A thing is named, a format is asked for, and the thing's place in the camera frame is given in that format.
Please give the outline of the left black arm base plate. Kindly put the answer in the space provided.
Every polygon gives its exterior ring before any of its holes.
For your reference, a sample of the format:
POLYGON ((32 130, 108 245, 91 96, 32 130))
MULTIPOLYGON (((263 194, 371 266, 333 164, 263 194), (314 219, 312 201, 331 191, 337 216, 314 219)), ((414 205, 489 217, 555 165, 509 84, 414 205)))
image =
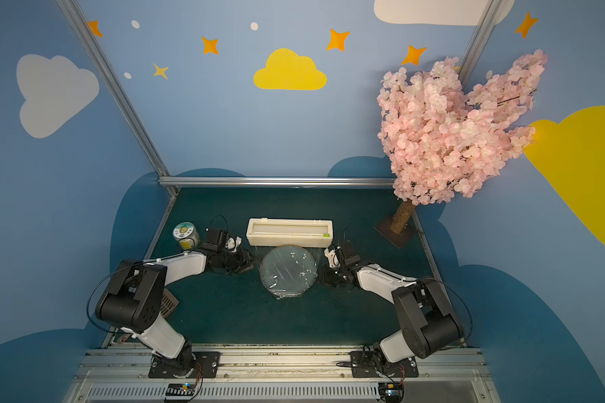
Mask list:
POLYGON ((150 379, 195 379, 201 376, 204 379, 216 377, 221 353, 195 351, 182 354, 176 359, 167 359, 153 355, 151 368, 148 373, 150 379))

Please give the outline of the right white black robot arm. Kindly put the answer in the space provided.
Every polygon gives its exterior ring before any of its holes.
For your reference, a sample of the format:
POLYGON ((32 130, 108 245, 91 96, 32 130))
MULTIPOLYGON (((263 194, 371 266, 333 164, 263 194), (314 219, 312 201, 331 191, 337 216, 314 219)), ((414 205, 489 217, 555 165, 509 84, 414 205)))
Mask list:
POLYGON ((371 347, 380 368, 412 357, 425 359, 465 337, 460 318, 435 278, 404 277, 369 264, 350 269, 326 266, 319 280, 332 287, 351 284, 393 304, 399 330, 371 347))

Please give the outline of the white plastic wrap dispenser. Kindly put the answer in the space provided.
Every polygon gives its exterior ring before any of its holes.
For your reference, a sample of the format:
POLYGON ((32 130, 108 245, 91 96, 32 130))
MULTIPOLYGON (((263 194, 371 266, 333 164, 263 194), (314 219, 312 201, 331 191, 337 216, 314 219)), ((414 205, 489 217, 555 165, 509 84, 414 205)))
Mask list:
POLYGON ((251 218, 246 238, 255 247, 327 248, 334 239, 334 229, 329 220, 251 218))

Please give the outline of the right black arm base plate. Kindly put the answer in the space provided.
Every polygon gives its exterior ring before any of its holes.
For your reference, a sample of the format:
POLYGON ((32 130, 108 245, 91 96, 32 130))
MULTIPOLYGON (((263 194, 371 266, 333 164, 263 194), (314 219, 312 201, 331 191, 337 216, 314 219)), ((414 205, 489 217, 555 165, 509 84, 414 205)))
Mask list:
POLYGON ((354 378, 418 378, 418 365, 415 357, 391 363, 375 350, 350 352, 349 368, 354 378))

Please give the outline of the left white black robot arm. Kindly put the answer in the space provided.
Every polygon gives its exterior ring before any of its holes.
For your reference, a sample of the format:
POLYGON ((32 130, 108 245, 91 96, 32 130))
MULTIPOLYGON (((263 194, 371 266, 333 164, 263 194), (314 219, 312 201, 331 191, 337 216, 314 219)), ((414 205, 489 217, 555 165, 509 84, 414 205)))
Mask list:
POLYGON ((254 267, 255 257, 243 248, 211 258, 183 252, 156 260, 122 260, 111 274, 95 316, 151 350, 149 377, 188 379, 202 374, 192 343, 164 318, 161 302, 167 285, 201 275, 209 263, 220 263, 230 273, 242 273, 254 267))

